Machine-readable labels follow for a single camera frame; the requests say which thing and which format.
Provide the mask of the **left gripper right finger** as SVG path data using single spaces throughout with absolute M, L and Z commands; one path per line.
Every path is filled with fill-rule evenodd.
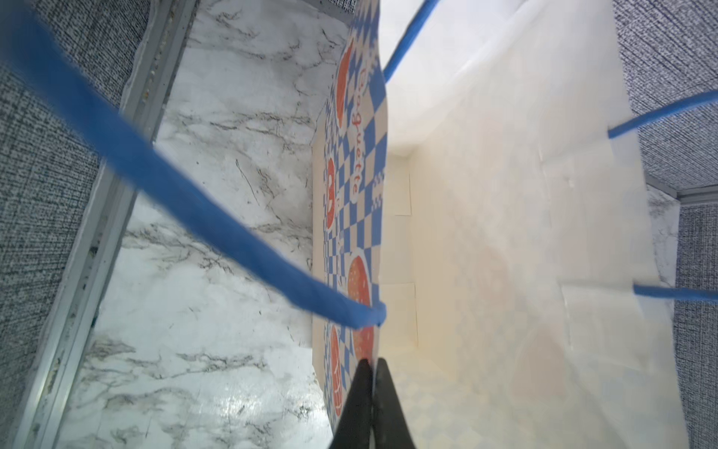
M 387 361 L 380 357 L 376 366 L 373 397 L 373 432 L 378 449 L 415 449 L 401 408 Z

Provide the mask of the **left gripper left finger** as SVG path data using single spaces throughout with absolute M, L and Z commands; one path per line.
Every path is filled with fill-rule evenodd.
M 372 427 L 373 370 L 367 359 L 357 366 L 330 449 L 369 449 Z

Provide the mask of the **blue checkered paper bag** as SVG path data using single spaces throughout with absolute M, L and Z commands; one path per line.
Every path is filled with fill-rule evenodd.
M 613 1 L 415 1 L 349 24 L 198 4 L 155 148 L 381 327 L 307 314 L 146 194 L 22 448 L 325 448 L 385 358 L 419 448 L 686 448 L 665 226 Z

